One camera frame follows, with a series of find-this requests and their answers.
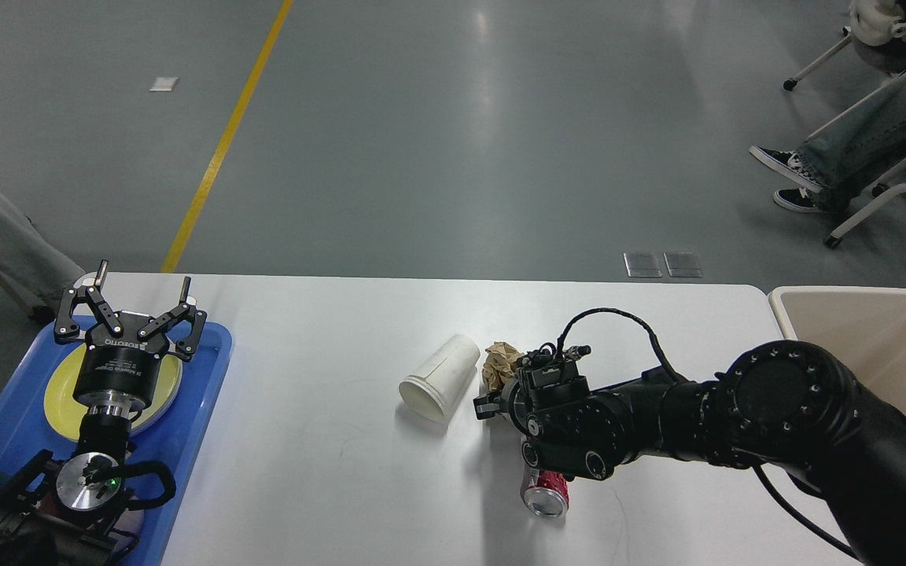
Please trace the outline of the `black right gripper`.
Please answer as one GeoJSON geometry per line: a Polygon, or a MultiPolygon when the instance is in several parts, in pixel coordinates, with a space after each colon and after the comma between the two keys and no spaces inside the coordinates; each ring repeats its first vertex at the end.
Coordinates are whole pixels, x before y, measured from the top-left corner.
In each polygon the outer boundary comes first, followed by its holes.
{"type": "Polygon", "coordinates": [[[479,421],[503,415],[520,433],[529,433],[526,391],[519,380],[511,377],[499,393],[479,395],[473,399],[475,417],[479,421]]]}

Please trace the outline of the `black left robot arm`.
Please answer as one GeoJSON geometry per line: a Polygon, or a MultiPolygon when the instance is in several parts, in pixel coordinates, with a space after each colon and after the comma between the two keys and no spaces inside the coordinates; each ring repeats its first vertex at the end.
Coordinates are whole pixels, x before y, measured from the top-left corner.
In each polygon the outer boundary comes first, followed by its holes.
{"type": "Polygon", "coordinates": [[[116,311],[103,294],[108,263],[62,294],[57,344],[85,347],[72,400],[86,409],[69,458],[43,449],[0,488],[0,565],[116,565],[140,541],[127,513],[171,502],[160,460],[130,461],[132,422],[153,406],[163,362],[189,362],[208,316],[184,277],[179,301],[158,315],[116,311]]]}

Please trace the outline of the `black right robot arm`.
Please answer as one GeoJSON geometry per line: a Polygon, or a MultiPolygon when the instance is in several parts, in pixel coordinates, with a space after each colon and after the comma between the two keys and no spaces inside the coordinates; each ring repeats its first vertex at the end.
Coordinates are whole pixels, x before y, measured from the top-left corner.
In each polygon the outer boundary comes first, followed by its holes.
{"type": "Polygon", "coordinates": [[[642,458],[750,469],[813,534],[866,565],[906,565],[906,415],[819,345],[776,340],[715,380],[658,366],[591,389],[565,336],[525,352],[513,376],[473,401],[524,435],[526,465],[565,480],[610,479],[642,458]]]}

